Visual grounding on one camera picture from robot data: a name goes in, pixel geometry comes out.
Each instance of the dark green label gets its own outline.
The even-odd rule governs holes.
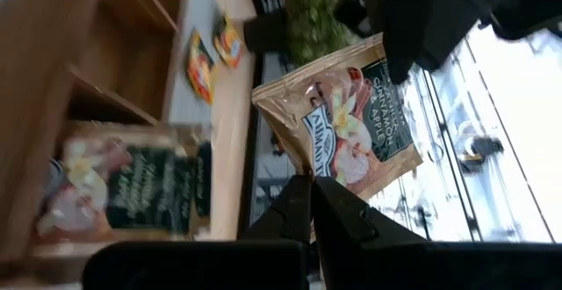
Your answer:
[[[212,151],[211,143],[204,143],[199,146],[197,157],[193,159],[195,207],[199,216],[211,214]]]
[[[372,138],[372,151],[385,162],[410,145],[412,135],[404,118],[402,103],[388,76],[386,60],[361,69],[372,83],[371,97],[363,109],[363,120]]]
[[[112,228],[161,228],[189,231],[190,166],[172,149],[129,146],[128,166],[108,182],[107,219]]]

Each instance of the black plastic part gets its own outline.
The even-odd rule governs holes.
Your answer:
[[[367,38],[374,34],[370,25],[362,29],[361,24],[368,19],[367,9],[359,0],[339,0],[334,9],[334,18],[344,23],[355,35]]]
[[[428,241],[431,241],[431,235],[429,234],[428,219],[425,210],[423,209],[423,207],[418,207],[416,212],[418,213],[418,221],[423,227],[423,233],[425,233],[425,236],[428,239]]]
[[[293,176],[264,214],[241,236],[241,239],[290,239],[310,241],[311,182],[306,176]]]
[[[562,0],[364,0],[371,27],[357,30],[364,12],[358,0],[342,0],[336,18],[360,36],[383,32],[393,83],[407,80],[416,62],[428,71],[442,67],[466,33],[483,19],[506,40],[518,40],[562,20]]]
[[[308,289],[294,241],[118,243],[84,268],[83,289]]]
[[[244,23],[244,41],[250,52],[263,54],[289,49],[287,12],[277,9]]]
[[[503,152],[503,145],[501,145],[501,141],[497,138],[478,136],[472,139],[471,151],[481,156],[490,156]]]
[[[548,28],[549,32],[558,37],[559,39],[562,39],[562,28],[558,27],[558,25],[555,26],[551,26]]]
[[[273,230],[265,240],[114,244],[90,259],[83,289],[306,289],[306,244],[271,238],[302,239],[311,195],[329,290],[562,288],[560,245],[431,243],[332,178],[294,177],[264,214]]]
[[[202,163],[202,186],[195,186],[195,207],[198,216],[211,215],[211,170],[213,169],[213,148],[210,142],[199,146],[197,156]]]

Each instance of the cinnamon apple tea packet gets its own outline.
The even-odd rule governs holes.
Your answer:
[[[362,199],[422,163],[380,34],[255,88],[252,101],[298,173],[332,177]]]
[[[119,241],[186,241],[211,212],[211,128],[70,121],[65,179],[37,219],[33,253],[89,255]]]

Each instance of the wooden cabinet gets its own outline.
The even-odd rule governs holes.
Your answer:
[[[0,0],[0,262],[25,255],[65,120],[166,120],[181,0]]]

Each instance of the ahmad tea packet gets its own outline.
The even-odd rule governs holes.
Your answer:
[[[208,226],[210,128],[76,121],[67,132],[66,180],[37,221],[37,244],[190,240]]]
[[[301,174],[368,199],[422,163],[381,35],[255,88],[252,101]]]

